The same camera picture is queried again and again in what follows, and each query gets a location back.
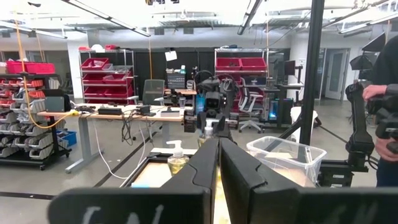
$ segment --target ceiling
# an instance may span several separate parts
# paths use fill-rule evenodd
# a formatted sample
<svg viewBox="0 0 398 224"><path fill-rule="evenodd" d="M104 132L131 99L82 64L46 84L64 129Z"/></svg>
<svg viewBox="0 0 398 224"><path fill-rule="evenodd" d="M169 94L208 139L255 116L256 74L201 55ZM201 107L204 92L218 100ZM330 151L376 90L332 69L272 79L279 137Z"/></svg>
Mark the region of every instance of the ceiling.
<svg viewBox="0 0 398 224"><path fill-rule="evenodd" d="M148 0L79 0L109 16L136 27L234 27L240 26L251 0L180 0L179 4L146 4ZM376 0L365 0L365 4ZM20 25L43 30L123 29L61 0L31 0L41 4L30 6L29 1L9 1L0 8L0 21L19 21ZM360 10L363 0L326 0L324 24ZM397 1L349 17L326 31L371 21L397 9ZM260 6L251 25L274 29L307 30L310 22L311 0L268 0Z"/></svg>

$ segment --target floor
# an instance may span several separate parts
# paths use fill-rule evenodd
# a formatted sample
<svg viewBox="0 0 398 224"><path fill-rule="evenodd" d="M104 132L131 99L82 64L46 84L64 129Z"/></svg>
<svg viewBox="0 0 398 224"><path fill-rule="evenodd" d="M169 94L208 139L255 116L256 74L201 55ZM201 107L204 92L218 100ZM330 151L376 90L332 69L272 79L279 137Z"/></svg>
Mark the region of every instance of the floor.
<svg viewBox="0 0 398 224"><path fill-rule="evenodd" d="M339 101L325 100L316 103L316 111L323 123L323 127L337 134L343 139L348 139L353 132L352 126L349 124L348 117L351 113L351 105L348 102L341 104ZM99 128L99 145L105 150L104 157L108 161L111 168L117 166L142 143L142 138L137 135L137 140L133 146L121 142L121 122L120 121L95 121ZM75 119L67 119L67 128L69 130L78 130ZM172 140L181 139L183 148L196 149L197 135L183 133L183 127L178 123L170 127ZM253 129L245 129L242 133L233 131L233 138L242 148L246 148L246 143L263 136ZM280 133L270 133L268 130L266 135L278 136ZM90 133L92 142L92 150L97 151L96 138L94 131ZM162 136L156 134L154 136L154 145L161 147ZM348 153L345 150L345 143L334 137L324 129L315 128L312 134L312 146L322 148L327 151L327 159L346 159ZM145 145L145 153L149 153L153 148L150 142ZM127 177L137 166L142 150L133 155L121 168L116 172L120 177ZM54 195L63 192L66 189L75 187L119 187L123 182L115 177L106 178L108 169L104 162L97 158L89 166L83 170L66 174L64 169L70 164L81 158L79 147L73 148L73 152L69 159L62 158L54 166L49 167L45 171L39 171L37 168L2 166L0 167L0 220L2 224L18 223L30 224L39 223L46 224L46 209L51 198ZM355 174L353 179L353 187L359 186L375 186L375 172L370 170L369 173Z"/></svg>

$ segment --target blue bin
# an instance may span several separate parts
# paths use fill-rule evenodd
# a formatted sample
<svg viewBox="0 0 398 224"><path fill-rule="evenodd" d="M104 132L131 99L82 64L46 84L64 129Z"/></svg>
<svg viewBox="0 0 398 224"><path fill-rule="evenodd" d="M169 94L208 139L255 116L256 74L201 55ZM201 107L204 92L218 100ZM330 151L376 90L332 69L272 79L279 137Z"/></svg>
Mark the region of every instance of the blue bin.
<svg viewBox="0 0 398 224"><path fill-rule="evenodd" d="M68 141L68 147L73 146L77 143L76 131L57 131L57 133L67 132L68 134L61 139Z"/></svg>

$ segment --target white cable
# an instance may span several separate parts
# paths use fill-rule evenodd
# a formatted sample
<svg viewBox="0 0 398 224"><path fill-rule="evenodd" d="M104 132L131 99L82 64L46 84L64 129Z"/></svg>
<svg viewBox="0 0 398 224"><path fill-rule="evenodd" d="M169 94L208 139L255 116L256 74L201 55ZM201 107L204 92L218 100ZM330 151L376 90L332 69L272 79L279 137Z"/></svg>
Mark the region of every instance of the white cable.
<svg viewBox="0 0 398 224"><path fill-rule="evenodd" d="M120 176L118 176L118 175L116 175L116 174L114 174L114 173L112 172L110 166L109 166L108 163L106 162L104 156L102 155L101 149L100 149L100 140L98 139L98 132L97 132L97 127L95 126L95 119L93 119L93 123L94 123L94 130L95 130L95 138L96 138L96 140L97 140L98 153L99 153L99 155L101 156L102 160L104 161L106 167L108 168L109 173L112 174L114 177L117 177L117 178L122 179L122 180L128 179L128 178L131 176L132 173L129 174L127 177L120 177ZM141 126L140 126L139 124L138 124L138 126L139 126L139 131L141 132L142 140L143 140L143 143L144 143L144 148L143 148L143 150L142 150L142 154L141 154L141 157L140 157L140 159L139 159L139 162L138 162L137 167L139 166L139 164L140 164L140 162L141 162L141 159L144 157L145 146L146 146L145 138L144 138L144 134L142 133Z"/></svg>

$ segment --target person's hand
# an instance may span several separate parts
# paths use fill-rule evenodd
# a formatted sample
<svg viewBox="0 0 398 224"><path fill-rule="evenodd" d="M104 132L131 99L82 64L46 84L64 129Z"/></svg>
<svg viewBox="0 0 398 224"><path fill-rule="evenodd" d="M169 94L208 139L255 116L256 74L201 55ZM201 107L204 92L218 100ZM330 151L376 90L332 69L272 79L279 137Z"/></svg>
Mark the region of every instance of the person's hand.
<svg viewBox="0 0 398 224"><path fill-rule="evenodd" d="M363 90L362 97L365 101L368 101L370 98L380 95L386 94L387 85L369 85Z"/></svg>
<svg viewBox="0 0 398 224"><path fill-rule="evenodd" d="M396 140L393 138L389 138L389 139L376 138L376 147L375 147L376 151L386 161L398 162L398 154L392 153L387 148L387 144L389 144L390 142L394 142L394 141L396 141Z"/></svg>

